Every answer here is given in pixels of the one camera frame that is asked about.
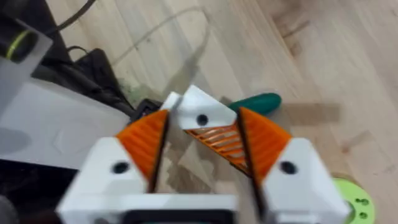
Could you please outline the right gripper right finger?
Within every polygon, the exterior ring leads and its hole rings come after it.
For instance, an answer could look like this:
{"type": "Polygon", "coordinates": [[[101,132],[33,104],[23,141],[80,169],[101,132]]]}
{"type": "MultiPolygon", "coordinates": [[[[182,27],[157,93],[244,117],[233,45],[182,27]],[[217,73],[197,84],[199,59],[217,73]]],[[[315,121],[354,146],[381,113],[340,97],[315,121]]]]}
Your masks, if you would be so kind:
{"type": "Polygon", "coordinates": [[[308,139],[243,107],[238,129],[260,223],[345,223],[351,209],[308,139]]]}

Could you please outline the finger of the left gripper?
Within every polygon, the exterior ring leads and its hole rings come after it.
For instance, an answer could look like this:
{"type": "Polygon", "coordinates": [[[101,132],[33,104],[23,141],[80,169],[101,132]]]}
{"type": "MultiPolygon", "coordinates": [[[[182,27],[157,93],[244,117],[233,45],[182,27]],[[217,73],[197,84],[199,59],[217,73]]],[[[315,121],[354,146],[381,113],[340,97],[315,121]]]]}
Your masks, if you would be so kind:
{"type": "Polygon", "coordinates": [[[160,110],[173,110],[175,109],[182,100],[182,95],[171,91],[167,96],[166,100],[163,102],[160,110]]]}
{"type": "Polygon", "coordinates": [[[169,111],[180,129],[249,175],[236,112],[195,85],[190,85],[179,105],[169,111]]]}

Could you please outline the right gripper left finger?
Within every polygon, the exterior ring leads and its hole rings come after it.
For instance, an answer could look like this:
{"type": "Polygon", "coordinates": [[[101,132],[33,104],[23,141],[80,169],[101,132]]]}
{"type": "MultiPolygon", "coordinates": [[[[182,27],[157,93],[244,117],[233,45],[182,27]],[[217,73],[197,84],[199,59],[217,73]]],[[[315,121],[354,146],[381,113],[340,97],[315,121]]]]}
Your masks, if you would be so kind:
{"type": "Polygon", "coordinates": [[[114,137],[99,139],[57,207],[61,215],[125,210],[128,199],[149,193],[156,182],[169,111],[130,124],[114,137]]]}

